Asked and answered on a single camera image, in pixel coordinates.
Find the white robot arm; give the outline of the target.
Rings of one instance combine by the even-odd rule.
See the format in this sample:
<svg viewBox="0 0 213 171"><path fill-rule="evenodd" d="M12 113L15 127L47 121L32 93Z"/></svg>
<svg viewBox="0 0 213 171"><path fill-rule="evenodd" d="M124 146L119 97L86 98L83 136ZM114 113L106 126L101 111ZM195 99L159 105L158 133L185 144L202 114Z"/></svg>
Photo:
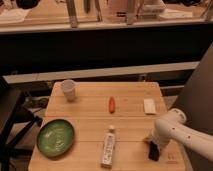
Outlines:
<svg viewBox="0 0 213 171"><path fill-rule="evenodd" d="M155 120L154 126L144 141L149 145L148 158L158 161L161 152L173 139L192 151L213 161L213 136L185 126L185 113L172 108Z"/></svg>

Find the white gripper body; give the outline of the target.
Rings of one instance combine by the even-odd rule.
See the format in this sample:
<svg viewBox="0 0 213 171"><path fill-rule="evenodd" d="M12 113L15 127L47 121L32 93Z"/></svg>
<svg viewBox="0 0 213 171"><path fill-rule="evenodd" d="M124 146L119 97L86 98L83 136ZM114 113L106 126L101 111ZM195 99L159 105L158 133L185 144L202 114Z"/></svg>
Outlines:
<svg viewBox="0 0 213 171"><path fill-rule="evenodd" d="M151 141L158 147L159 151L162 151L169 144L170 139L157 132L150 133Z"/></svg>

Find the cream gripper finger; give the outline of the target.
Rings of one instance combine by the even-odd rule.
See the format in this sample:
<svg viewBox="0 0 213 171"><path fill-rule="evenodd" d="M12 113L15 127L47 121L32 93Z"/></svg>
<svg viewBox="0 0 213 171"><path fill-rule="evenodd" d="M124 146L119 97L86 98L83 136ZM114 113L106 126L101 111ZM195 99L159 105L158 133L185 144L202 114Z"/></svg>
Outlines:
<svg viewBox="0 0 213 171"><path fill-rule="evenodd" d="M146 142L146 143L150 143L151 141L152 141L151 137L144 138L144 142Z"/></svg>

